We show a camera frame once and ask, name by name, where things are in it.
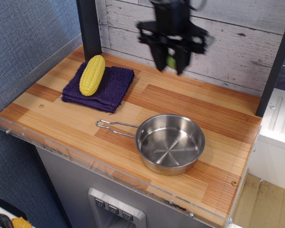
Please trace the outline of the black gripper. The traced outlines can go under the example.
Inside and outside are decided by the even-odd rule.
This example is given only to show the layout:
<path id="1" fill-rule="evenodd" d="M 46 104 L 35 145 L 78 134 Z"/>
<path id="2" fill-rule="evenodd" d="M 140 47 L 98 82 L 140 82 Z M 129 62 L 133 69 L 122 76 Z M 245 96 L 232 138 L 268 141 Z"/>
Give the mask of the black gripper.
<path id="1" fill-rule="evenodd" d="M 174 49 L 176 72 L 180 75 L 190 63 L 191 52 L 203 54 L 215 41 L 205 29 L 190 20 L 191 11 L 201 10 L 206 1 L 203 0 L 198 8 L 189 0 L 152 0 L 151 4 L 155 21 L 137 23 L 139 41 L 150 46 L 159 71 L 167 66 L 168 49 Z"/>

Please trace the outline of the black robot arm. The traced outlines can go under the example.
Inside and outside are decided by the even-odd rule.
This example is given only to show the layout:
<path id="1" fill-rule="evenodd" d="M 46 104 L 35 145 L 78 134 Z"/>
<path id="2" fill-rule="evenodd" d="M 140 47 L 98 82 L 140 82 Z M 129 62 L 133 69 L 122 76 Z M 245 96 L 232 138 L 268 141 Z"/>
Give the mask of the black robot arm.
<path id="1" fill-rule="evenodd" d="M 192 10 L 189 0 L 152 0 L 155 21 L 138 22 L 139 42 L 149 46 L 156 68 L 159 71 L 169 67 L 182 74 L 190 64 L 192 53 L 204 54 L 215 38 L 205 29 L 190 20 Z"/>

